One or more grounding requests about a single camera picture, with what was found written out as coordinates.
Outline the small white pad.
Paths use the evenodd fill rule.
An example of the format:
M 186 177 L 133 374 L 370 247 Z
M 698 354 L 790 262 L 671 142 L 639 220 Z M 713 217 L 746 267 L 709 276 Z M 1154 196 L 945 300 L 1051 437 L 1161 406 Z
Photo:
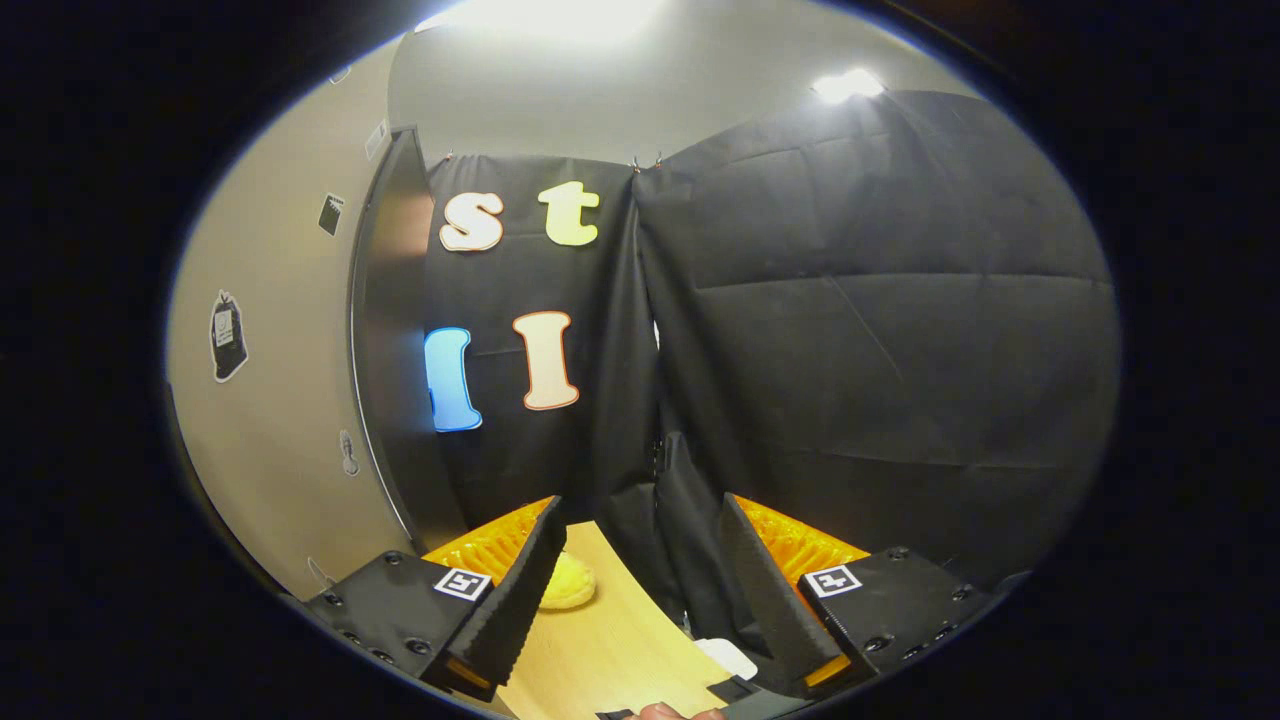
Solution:
M 731 676 L 750 682 L 759 667 L 732 642 L 724 638 L 695 639 L 694 644 Z

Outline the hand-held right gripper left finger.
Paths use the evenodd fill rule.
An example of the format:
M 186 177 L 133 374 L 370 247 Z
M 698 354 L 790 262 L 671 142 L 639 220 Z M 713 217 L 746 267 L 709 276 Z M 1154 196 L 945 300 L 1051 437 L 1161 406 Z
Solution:
M 508 683 L 564 547 L 562 498 L 424 556 L 385 551 L 303 602 L 308 620 L 417 682 L 480 701 Z

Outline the grey cabinet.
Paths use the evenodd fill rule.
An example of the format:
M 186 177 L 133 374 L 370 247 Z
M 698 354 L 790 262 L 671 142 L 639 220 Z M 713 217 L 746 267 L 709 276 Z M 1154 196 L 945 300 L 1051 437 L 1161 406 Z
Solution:
M 433 425 L 422 351 L 433 211 L 419 135 L 413 127 L 394 128 L 355 236 L 349 365 L 374 474 L 417 553 L 466 529 Z

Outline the yellow round sponge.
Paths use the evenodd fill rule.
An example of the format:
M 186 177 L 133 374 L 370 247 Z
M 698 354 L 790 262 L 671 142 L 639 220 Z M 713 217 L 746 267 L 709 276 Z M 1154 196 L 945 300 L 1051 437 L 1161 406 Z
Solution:
M 596 593 L 596 575 L 581 559 L 559 552 L 539 600 L 541 611 L 567 611 L 590 602 Z

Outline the beige cabinet door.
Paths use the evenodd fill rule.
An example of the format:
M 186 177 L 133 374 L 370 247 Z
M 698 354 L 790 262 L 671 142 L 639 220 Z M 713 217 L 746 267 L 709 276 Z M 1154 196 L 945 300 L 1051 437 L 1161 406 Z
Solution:
M 407 534 L 369 460 L 349 287 L 389 142 L 399 40 L 323 79 L 230 164 L 195 220 L 166 319 L 166 379 L 218 516 L 310 600 Z

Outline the black backdrop cloth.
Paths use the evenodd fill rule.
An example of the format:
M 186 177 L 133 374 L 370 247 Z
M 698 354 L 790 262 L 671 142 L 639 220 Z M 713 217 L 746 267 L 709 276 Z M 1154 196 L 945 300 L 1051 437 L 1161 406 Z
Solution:
M 559 496 L 701 637 L 774 632 L 721 548 L 733 493 L 983 591 L 1038 564 L 1114 418 L 1101 243 L 1000 108 L 792 108 L 662 165 L 466 156 L 426 173 L 426 332 L 479 427 L 436 437 L 471 527 Z

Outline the ceiling light panel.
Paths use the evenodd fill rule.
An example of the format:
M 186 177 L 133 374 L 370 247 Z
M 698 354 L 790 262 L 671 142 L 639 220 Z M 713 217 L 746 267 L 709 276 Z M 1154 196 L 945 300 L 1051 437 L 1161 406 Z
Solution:
M 876 73 L 864 67 L 854 67 L 844 73 L 814 79 L 810 90 L 822 102 L 837 105 L 855 97 L 878 97 L 887 88 Z
M 498 40 L 626 44 L 668 4 L 669 0 L 458 0 L 420 20 L 410 35 L 424 37 L 457 29 Z

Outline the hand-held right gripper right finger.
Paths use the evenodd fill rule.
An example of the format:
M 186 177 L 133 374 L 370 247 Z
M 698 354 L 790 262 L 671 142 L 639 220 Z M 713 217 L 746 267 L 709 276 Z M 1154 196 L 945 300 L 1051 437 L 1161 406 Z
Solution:
M 805 700 L 922 661 L 995 602 L 915 550 L 872 553 L 740 495 L 719 542 L 782 691 Z

